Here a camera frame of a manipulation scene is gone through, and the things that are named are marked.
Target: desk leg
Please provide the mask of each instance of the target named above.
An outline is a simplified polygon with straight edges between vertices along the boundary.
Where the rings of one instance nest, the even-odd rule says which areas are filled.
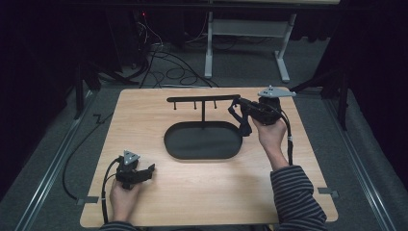
[[[292,29],[294,26],[294,20],[296,19],[296,14],[292,14],[286,26],[285,35],[282,39],[281,49],[275,51],[275,59],[278,64],[279,72],[281,74],[282,82],[289,83],[290,78],[288,70],[286,69],[285,62],[283,61],[283,55],[285,54],[286,47],[288,46],[289,38],[291,37]]]
[[[208,13],[207,53],[205,55],[205,78],[213,76],[213,13]]]

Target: striped shirt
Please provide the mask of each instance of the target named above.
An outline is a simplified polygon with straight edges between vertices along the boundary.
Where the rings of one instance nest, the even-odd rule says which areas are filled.
[[[313,185],[302,167],[283,167],[270,173],[276,210],[279,216],[279,231],[327,230],[326,214],[313,198]],[[132,224],[113,221],[99,230],[134,231]]]

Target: black tray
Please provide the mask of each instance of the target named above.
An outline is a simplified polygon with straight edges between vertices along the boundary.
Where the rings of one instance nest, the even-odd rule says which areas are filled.
[[[169,127],[165,134],[167,152],[181,160],[228,159],[240,151],[238,128],[225,121],[187,121]]]

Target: hand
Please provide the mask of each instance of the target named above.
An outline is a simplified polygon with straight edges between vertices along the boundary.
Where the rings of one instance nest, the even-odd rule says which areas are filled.
[[[288,166],[288,161],[283,156],[281,148],[286,132],[285,122],[279,119],[274,124],[263,125],[254,118],[252,118],[252,121],[258,129],[259,142],[267,152],[272,169],[277,170]]]
[[[135,185],[131,190],[122,188],[122,183],[114,179],[111,188],[111,204],[114,210],[113,221],[129,222],[130,216],[136,205],[141,183]]]

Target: wooden table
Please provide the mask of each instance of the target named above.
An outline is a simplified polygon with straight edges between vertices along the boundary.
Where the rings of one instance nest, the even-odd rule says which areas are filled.
[[[171,157],[165,148],[164,135],[171,125],[181,121],[199,121],[201,110],[192,103],[166,102],[170,96],[202,96],[240,94],[257,100],[264,88],[231,89],[150,89],[124,90],[119,96],[115,114],[95,171],[89,196],[100,196],[101,184],[109,163],[127,149],[141,155],[138,169],[156,164],[153,179],[143,183],[132,217],[136,226],[269,224],[277,223],[268,158],[258,142],[256,127],[243,138],[241,151],[227,160],[181,161]],[[228,113],[231,101],[210,103],[206,120],[222,120],[239,125]],[[319,194],[326,188],[319,164],[308,140],[302,121],[291,97],[281,98],[293,129],[293,164],[303,166],[315,186],[314,197],[323,208],[328,221],[338,214],[330,194]],[[286,142],[283,151],[286,153]],[[111,182],[107,183],[109,201]],[[86,204],[81,216],[84,227],[103,224],[100,199]]]

